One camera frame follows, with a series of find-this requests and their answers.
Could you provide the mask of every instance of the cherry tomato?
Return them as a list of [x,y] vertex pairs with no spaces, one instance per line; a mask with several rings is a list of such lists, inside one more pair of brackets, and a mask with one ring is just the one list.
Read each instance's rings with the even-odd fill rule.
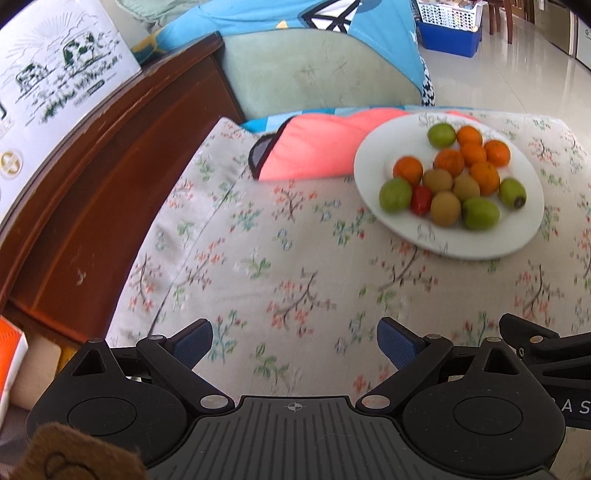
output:
[[410,209],[412,213],[423,216],[431,210],[431,200],[433,194],[431,190],[422,185],[413,190],[413,197],[410,200]]

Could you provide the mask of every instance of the green fruit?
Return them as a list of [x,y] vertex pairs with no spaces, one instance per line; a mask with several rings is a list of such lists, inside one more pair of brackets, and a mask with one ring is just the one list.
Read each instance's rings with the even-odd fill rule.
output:
[[425,185],[431,193],[436,195],[439,192],[451,190],[453,186],[452,174],[442,168],[435,168],[434,170],[427,170],[423,174],[423,185]]
[[452,226],[461,212],[462,204],[452,192],[440,192],[431,201],[431,220],[435,225]]
[[465,202],[468,199],[480,196],[478,182],[467,173],[463,173],[453,181],[453,193]]
[[527,192],[519,180],[505,179],[499,186],[499,197],[508,209],[518,210],[525,205]]
[[498,207],[490,200],[475,197],[462,204],[462,220],[469,230],[490,230],[500,217]]
[[388,213],[408,208],[413,196],[413,188],[406,180],[396,177],[388,180],[379,190],[379,205]]
[[427,138],[435,148],[451,147],[456,141],[456,130],[450,124],[433,125],[427,133]]

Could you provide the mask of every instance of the white plate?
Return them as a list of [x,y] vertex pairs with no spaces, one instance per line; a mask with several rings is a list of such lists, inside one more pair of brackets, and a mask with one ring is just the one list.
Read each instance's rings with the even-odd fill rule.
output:
[[[421,160],[426,170],[433,168],[438,150],[427,140],[427,132],[438,123],[447,122],[456,130],[463,125],[477,128],[486,140],[502,140],[511,149],[511,162],[500,168],[501,180],[515,177],[525,187],[527,202],[516,212],[505,208],[498,195],[487,197],[499,206],[501,219],[486,232],[466,230],[459,220],[451,228],[433,224],[410,210],[386,213],[379,206],[382,185],[392,178],[392,168],[405,155]],[[353,168],[361,198],[372,213],[387,227],[406,240],[437,254],[464,260],[489,260],[509,255],[524,247],[540,228],[544,216],[544,193],[534,167],[525,155],[499,132],[476,120],[446,113],[419,113],[390,120],[373,130],[361,143]]]

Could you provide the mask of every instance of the blue plastic box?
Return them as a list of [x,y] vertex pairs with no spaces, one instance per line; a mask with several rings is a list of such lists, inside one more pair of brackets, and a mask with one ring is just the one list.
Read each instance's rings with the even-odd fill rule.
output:
[[428,50],[473,57],[482,40],[482,26],[477,32],[468,32],[423,22],[418,22],[417,25],[423,39],[423,46]]

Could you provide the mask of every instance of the orange and white package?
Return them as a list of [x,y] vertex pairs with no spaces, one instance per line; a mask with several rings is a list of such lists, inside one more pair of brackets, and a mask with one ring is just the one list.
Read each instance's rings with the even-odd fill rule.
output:
[[8,394],[28,345],[25,334],[0,317],[0,426],[8,410]]

